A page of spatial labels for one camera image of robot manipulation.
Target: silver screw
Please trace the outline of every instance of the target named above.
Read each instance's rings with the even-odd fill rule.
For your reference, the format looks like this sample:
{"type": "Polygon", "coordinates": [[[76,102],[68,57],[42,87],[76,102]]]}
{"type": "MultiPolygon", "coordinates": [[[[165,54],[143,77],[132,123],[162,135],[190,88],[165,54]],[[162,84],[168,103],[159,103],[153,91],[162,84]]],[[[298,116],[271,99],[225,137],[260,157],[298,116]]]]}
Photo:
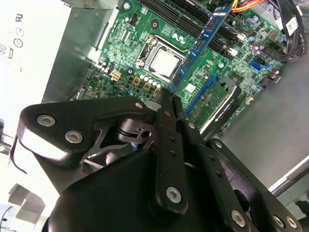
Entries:
{"type": "Polygon", "coordinates": [[[222,144],[219,143],[218,141],[215,141],[214,143],[217,145],[218,148],[222,148],[222,144]]]}
{"type": "Polygon", "coordinates": [[[189,122],[189,127],[191,127],[192,129],[195,129],[195,125],[192,122],[189,122]]]}
{"type": "Polygon", "coordinates": [[[182,200],[182,196],[180,192],[175,187],[168,187],[166,189],[166,195],[170,199],[171,202],[176,203],[176,204],[180,203],[182,200]]]}
{"type": "Polygon", "coordinates": [[[233,210],[231,212],[231,215],[232,215],[233,221],[236,222],[237,225],[239,225],[240,227],[246,226],[246,221],[243,218],[243,216],[240,214],[240,212],[238,212],[237,210],[233,210]]]}
{"type": "Polygon", "coordinates": [[[138,102],[137,102],[137,103],[135,103],[135,105],[136,105],[138,108],[140,108],[140,109],[142,109],[142,108],[143,108],[143,106],[142,106],[141,104],[139,104],[138,102]]]}
{"type": "Polygon", "coordinates": [[[285,218],[288,221],[288,223],[290,224],[290,226],[292,226],[294,229],[297,229],[297,224],[295,223],[295,221],[291,217],[285,216],[285,218]]]}
{"type": "Polygon", "coordinates": [[[125,10],[130,9],[130,7],[131,7],[131,6],[130,6],[130,3],[128,3],[128,2],[125,2],[125,3],[124,3],[124,9],[125,9],[125,10]]]}
{"type": "Polygon", "coordinates": [[[56,120],[50,115],[40,115],[37,122],[42,126],[51,127],[56,123],[56,120]]]}
{"type": "Polygon", "coordinates": [[[65,134],[66,140],[72,144],[80,144],[83,141],[83,136],[78,131],[70,130],[65,134]]]}
{"type": "Polygon", "coordinates": [[[223,63],[219,63],[218,67],[219,67],[219,69],[222,69],[222,68],[224,68],[224,64],[223,63]]]}
{"type": "Polygon", "coordinates": [[[284,228],[284,223],[283,223],[283,221],[282,221],[277,215],[274,215],[273,217],[274,217],[274,219],[275,219],[275,222],[276,222],[280,227],[284,228]]]}
{"type": "Polygon", "coordinates": [[[168,111],[164,111],[164,113],[165,113],[167,116],[171,117],[171,115],[170,115],[170,113],[169,113],[168,111]]]}

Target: cable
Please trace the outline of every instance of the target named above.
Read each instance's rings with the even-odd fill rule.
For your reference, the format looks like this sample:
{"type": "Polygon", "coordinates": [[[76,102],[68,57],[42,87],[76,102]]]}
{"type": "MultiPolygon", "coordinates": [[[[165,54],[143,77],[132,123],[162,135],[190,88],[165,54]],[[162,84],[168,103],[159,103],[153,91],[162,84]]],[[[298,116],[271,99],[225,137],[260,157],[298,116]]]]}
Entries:
{"type": "Polygon", "coordinates": [[[2,215],[2,218],[1,218],[1,221],[0,221],[0,232],[1,232],[1,229],[3,228],[3,227],[1,227],[2,226],[3,218],[4,218],[5,214],[6,214],[6,212],[8,212],[12,208],[13,208],[13,206],[10,206],[7,210],[5,210],[4,214],[2,215]]]}

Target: integrated circuit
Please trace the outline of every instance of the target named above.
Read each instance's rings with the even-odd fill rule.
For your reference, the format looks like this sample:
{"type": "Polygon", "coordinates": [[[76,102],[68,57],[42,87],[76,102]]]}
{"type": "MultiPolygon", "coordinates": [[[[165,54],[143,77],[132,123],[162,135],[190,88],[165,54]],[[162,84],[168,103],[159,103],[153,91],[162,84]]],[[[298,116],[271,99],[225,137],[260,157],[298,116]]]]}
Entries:
{"type": "Polygon", "coordinates": [[[169,83],[183,59],[173,45],[159,36],[150,36],[135,65],[169,83]]]}

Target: mounting hole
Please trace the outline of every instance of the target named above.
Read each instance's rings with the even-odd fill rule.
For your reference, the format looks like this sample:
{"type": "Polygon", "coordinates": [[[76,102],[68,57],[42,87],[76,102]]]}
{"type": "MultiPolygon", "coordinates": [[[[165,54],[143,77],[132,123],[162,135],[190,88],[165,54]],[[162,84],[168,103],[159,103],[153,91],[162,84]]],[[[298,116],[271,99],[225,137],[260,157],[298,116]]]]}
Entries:
{"type": "Polygon", "coordinates": [[[235,189],[234,193],[239,201],[239,204],[242,208],[242,210],[247,213],[250,209],[250,203],[247,199],[247,197],[245,196],[245,194],[243,194],[242,191],[240,191],[239,189],[235,189]]]}
{"type": "Polygon", "coordinates": [[[209,159],[210,159],[211,161],[213,161],[213,162],[216,161],[216,159],[215,159],[213,156],[209,156],[209,159]]]}
{"type": "Polygon", "coordinates": [[[174,151],[169,151],[169,154],[172,156],[172,157],[176,157],[176,153],[174,151]]]}
{"type": "Polygon", "coordinates": [[[219,171],[216,171],[216,175],[217,177],[222,178],[222,174],[219,171]]]}
{"type": "Polygon", "coordinates": [[[141,134],[141,137],[142,137],[143,139],[148,139],[150,136],[151,136],[151,132],[150,132],[150,131],[144,131],[144,132],[141,134]]]}

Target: gray metal surface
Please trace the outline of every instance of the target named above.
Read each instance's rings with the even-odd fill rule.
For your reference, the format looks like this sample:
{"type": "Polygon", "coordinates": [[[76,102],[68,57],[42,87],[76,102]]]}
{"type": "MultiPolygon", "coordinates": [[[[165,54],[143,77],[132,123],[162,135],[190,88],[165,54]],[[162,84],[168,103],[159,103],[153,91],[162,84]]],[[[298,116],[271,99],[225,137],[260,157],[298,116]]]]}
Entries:
{"type": "Polygon", "coordinates": [[[111,14],[112,9],[72,8],[43,102],[67,101],[87,82],[89,54],[98,48],[111,14]]]}
{"type": "Polygon", "coordinates": [[[309,156],[309,55],[281,74],[222,139],[267,188],[309,156]]]}

